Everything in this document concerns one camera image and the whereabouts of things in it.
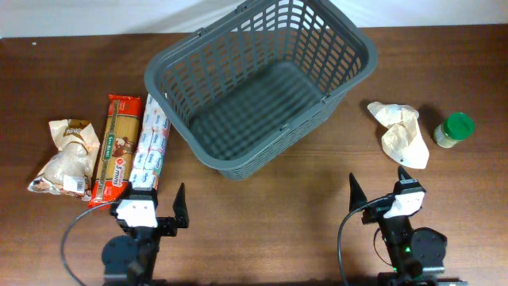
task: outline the wire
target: wire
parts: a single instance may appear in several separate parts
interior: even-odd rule
[[[91,213],[92,211],[95,211],[97,210],[98,208],[100,207],[104,207],[104,206],[109,206],[110,204],[113,204],[115,203],[114,201],[113,202],[108,202],[108,203],[103,203],[101,205],[98,205],[96,207],[92,207],[90,210],[86,210],[84,211],[82,214],[78,215],[76,218],[74,218],[74,221],[71,222],[71,224],[67,227],[67,229],[65,230],[65,232],[63,233],[63,237],[62,237],[62,240],[60,241],[60,259],[62,260],[62,264],[63,264],[63,267],[65,268],[65,270],[67,270],[67,273],[69,273],[69,275],[72,277],[72,279],[74,279],[74,281],[76,281],[79,285],[81,286],[87,286],[86,284],[84,284],[71,270],[71,268],[69,268],[69,264],[67,263],[67,259],[65,258],[65,252],[64,252],[64,246],[65,246],[65,241],[67,240],[67,236],[69,235],[69,233],[71,232],[72,230],[72,227],[74,227],[74,225],[81,219],[83,218],[85,215],[88,215],[89,213]]]
[[[378,229],[375,231],[375,233],[374,233],[374,241],[372,242],[372,243],[374,244],[374,251],[375,251],[375,254],[377,254],[377,255],[378,255],[379,259],[381,259],[381,261],[382,261],[382,262],[384,262],[384,264],[386,264],[386,265],[388,265],[388,266],[391,266],[391,264],[390,264],[390,263],[388,263],[387,261],[385,261],[385,260],[381,257],[381,255],[379,255],[379,252],[378,252],[378,250],[377,250],[377,249],[376,249],[376,247],[375,247],[375,238],[377,238],[377,236],[378,236],[378,232],[380,232],[380,231],[381,231],[381,229],[380,229],[380,228],[378,228]]]
[[[342,265],[342,254],[341,254],[341,237],[342,237],[342,229],[344,229],[344,225],[346,224],[346,222],[356,213],[358,212],[361,212],[363,211],[364,209],[370,207],[371,205],[375,204],[375,203],[379,203],[381,201],[384,201],[385,199],[390,199],[392,197],[392,195],[385,195],[381,198],[378,198],[378,199],[374,199],[368,203],[366,203],[365,205],[363,205],[362,207],[358,207],[356,208],[354,211],[351,211],[348,215],[346,215],[346,217],[342,220],[342,223],[341,223],[341,226],[339,227],[339,232],[337,234],[337,256],[339,258],[339,269],[341,270],[341,276],[342,276],[342,281],[344,282],[344,286],[349,286],[349,282],[348,280],[346,279],[346,273],[344,271],[344,266]]]

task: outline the plastic basket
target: plastic basket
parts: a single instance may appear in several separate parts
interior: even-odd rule
[[[254,0],[160,52],[144,81],[196,157],[240,180],[322,124],[376,64],[329,1]]]

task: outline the spaghetti package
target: spaghetti package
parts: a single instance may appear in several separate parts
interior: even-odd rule
[[[89,201],[90,180],[100,142],[86,120],[64,119],[49,122],[58,154],[40,170],[29,191],[71,195]]]
[[[88,207],[114,201],[127,187],[133,168],[141,108],[138,97],[110,95],[106,133]]]
[[[157,189],[164,163],[171,124],[157,101],[148,95],[144,109],[140,144],[137,146],[134,169],[129,181],[133,187]]]

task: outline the basket bottom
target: basket bottom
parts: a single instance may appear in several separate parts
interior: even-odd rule
[[[210,156],[233,160],[323,96],[295,64],[278,61],[197,112],[189,129]]]

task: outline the orange pasta bag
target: orange pasta bag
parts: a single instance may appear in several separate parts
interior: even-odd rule
[[[88,207],[114,201],[127,187],[136,152],[141,108],[138,97],[110,95],[106,133]]]

